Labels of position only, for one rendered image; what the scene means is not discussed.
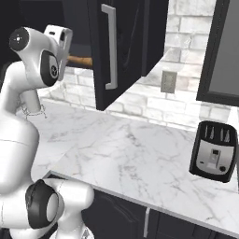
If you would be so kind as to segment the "black wall cabinet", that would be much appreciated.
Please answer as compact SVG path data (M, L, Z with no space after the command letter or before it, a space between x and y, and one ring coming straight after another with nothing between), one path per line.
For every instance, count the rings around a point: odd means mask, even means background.
M22 26L44 32L49 24L73 31L69 55L91 57L87 0L0 0L0 74L20 59L9 48L10 34Z

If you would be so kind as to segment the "black open cabinet door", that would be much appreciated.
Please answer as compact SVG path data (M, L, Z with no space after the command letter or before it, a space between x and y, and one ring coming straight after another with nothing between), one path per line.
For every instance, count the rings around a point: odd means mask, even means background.
M116 9L118 87L110 82L106 4ZM95 103L107 109L139 78L146 76L164 53L169 0L87 0Z

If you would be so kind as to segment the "black and silver toaster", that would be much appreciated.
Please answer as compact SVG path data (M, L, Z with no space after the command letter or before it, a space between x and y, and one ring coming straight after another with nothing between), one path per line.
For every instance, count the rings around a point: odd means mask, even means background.
M190 173L228 183L238 152L238 135L234 127L221 122L201 121L191 153Z

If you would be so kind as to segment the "grey wall outlet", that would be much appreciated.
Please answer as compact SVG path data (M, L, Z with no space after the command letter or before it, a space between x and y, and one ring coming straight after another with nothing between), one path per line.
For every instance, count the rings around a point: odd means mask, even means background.
M174 93L176 89L177 72L162 72L161 92Z

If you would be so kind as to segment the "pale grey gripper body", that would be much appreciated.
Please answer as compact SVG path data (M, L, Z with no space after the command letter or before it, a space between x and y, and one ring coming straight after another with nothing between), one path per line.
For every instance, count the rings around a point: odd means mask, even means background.
M73 31L71 29L59 30L59 48L58 48L58 64L59 64L59 77L58 80L63 80L64 70L67 65L67 58L72 42Z

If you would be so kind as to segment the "black base cabinets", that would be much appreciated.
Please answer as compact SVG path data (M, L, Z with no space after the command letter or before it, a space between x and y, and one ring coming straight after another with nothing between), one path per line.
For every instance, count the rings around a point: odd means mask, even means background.
M94 239L145 239L145 204L91 186L94 200L83 210L82 217ZM239 239L239 233L150 207L147 239Z

